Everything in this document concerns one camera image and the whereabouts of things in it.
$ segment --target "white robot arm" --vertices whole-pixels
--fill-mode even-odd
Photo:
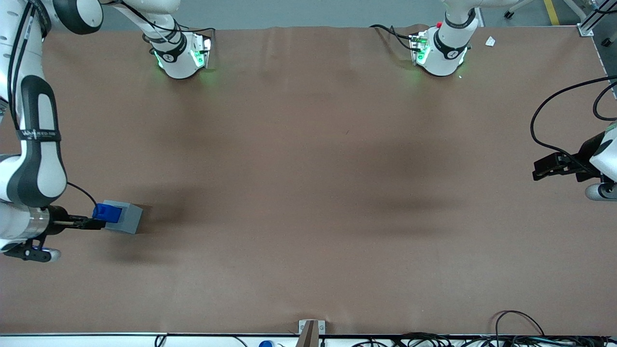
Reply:
[[[448,76],[463,63],[471,36],[478,27],[475,7],[510,6],[518,0],[441,0],[445,20],[412,38],[412,58],[435,76]]]
[[[114,6],[146,34],[157,57],[162,57],[161,68],[173,78],[186,78],[205,66],[209,45],[202,36],[180,32],[170,15],[179,4],[179,0],[126,0]],[[51,205],[66,189],[67,175],[56,100],[41,65],[42,43],[53,25],[85,35],[98,31],[102,21],[98,0],[0,3],[0,120],[10,112],[21,143],[21,154],[0,154],[0,253],[53,261],[60,252],[43,247],[48,235],[65,228],[101,229],[106,224]]]
[[[206,66],[211,40],[182,30],[171,16],[180,0],[118,0],[112,6],[144,32],[169,77],[187,78]]]

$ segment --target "blue block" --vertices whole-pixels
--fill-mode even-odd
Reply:
[[[95,214],[97,209],[94,209],[92,211],[92,218],[104,220],[108,223],[117,223],[118,220],[120,220],[120,214],[122,213],[121,208],[107,204],[96,204],[96,206],[98,214]]]

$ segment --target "brown paper mat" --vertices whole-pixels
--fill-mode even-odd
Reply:
[[[182,81],[147,49],[136,32],[46,40],[69,179],[150,207],[136,236],[50,237],[54,264],[0,257],[3,332],[316,317],[331,333],[487,333],[502,309],[551,334],[614,332],[616,205],[573,177],[531,179],[550,153],[529,136],[535,108],[603,76],[575,28],[479,29],[445,78],[373,29],[221,31],[216,71]],[[590,111],[604,86],[554,100],[538,136],[576,151],[606,126]],[[91,208],[70,188],[57,204]]]

